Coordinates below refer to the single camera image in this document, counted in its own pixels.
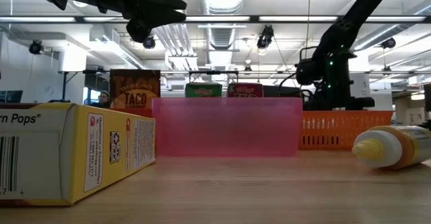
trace person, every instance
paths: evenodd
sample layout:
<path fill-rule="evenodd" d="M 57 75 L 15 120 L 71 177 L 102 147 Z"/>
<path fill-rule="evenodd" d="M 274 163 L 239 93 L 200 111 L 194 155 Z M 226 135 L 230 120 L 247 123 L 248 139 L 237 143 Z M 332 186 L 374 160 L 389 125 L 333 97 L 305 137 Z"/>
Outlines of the person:
<path fill-rule="evenodd" d="M 109 93 L 107 91 L 100 92 L 99 102 L 93 103 L 93 104 L 91 104 L 91 106 L 99 107 L 99 108 L 109 108 L 110 107 Z"/>

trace green box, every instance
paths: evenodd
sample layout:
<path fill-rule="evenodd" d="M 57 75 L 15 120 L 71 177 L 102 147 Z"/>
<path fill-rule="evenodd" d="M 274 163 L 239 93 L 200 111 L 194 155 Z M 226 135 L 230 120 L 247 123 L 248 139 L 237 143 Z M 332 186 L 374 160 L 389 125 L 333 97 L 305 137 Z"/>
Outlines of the green box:
<path fill-rule="evenodd" d="M 221 97 L 223 86 L 219 83 L 188 83 L 186 97 Z"/>

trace table surface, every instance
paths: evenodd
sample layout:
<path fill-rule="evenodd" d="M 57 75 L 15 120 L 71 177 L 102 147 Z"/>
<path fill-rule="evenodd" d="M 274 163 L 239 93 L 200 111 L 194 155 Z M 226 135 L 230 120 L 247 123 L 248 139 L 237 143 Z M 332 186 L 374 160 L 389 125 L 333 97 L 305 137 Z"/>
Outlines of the table surface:
<path fill-rule="evenodd" d="M 431 223 L 431 162 L 370 170 L 348 152 L 161 158 L 74 207 L 0 208 L 0 223 Z"/>

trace barcode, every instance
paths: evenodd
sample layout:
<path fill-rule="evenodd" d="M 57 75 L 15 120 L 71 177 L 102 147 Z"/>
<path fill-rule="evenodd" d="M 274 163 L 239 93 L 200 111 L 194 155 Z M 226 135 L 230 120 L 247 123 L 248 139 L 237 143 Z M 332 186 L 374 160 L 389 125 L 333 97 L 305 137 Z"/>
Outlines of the barcode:
<path fill-rule="evenodd" d="M 19 137 L 0 137 L 0 188 L 16 192 Z"/>

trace orange plastic basket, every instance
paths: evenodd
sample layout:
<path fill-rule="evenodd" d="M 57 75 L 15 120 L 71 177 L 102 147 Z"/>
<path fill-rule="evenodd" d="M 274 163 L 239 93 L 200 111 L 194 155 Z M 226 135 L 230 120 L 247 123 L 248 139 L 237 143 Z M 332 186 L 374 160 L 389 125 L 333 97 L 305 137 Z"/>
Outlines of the orange plastic basket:
<path fill-rule="evenodd" d="M 304 112 L 299 150 L 350 150 L 356 137 L 389 125 L 392 111 Z"/>

